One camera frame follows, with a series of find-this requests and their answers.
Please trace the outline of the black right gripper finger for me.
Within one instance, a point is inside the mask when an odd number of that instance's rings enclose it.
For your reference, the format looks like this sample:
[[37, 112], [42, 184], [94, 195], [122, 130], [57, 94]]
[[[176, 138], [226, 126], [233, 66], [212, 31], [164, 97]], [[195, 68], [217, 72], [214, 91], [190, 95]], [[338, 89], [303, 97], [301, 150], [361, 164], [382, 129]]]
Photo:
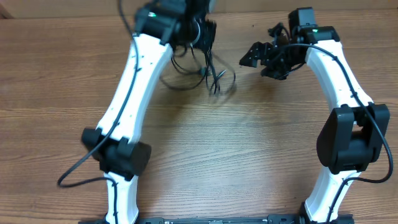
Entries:
[[257, 67], [257, 63], [260, 62], [263, 66], [268, 66], [268, 60], [270, 53], [265, 52], [247, 52], [239, 61], [239, 64], [245, 67]]
[[270, 42], [255, 42], [245, 54], [247, 58], [267, 58], [275, 52], [275, 47]]

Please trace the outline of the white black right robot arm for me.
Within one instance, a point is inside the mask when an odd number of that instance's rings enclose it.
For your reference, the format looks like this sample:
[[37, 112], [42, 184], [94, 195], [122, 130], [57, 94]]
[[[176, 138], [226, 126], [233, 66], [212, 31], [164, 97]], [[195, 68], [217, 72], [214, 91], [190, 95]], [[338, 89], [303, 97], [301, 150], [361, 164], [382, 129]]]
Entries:
[[310, 196], [296, 215], [269, 215], [267, 223], [353, 223], [338, 209], [350, 187], [379, 159], [391, 155], [386, 141], [390, 112], [375, 104], [350, 69], [340, 37], [332, 26], [316, 23], [312, 7], [301, 7], [288, 16], [287, 26], [269, 29], [272, 42], [256, 42], [240, 65], [263, 66], [262, 76], [285, 80], [306, 65], [315, 74], [330, 115], [317, 138], [322, 169]]

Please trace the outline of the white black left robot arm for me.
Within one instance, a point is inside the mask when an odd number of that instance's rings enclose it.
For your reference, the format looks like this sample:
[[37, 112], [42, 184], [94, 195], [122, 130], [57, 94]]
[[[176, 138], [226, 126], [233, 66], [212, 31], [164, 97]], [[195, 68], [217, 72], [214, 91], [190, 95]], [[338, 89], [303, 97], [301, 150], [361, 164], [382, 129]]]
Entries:
[[140, 142], [155, 86], [177, 46], [211, 49], [216, 24], [205, 19], [214, 1], [152, 1], [134, 16], [125, 69], [113, 99], [95, 129], [83, 130], [88, 155], [99, 162], [108, 188], [108, 212], [100, 223], [135, 223], [138, 177], [151, 147]]

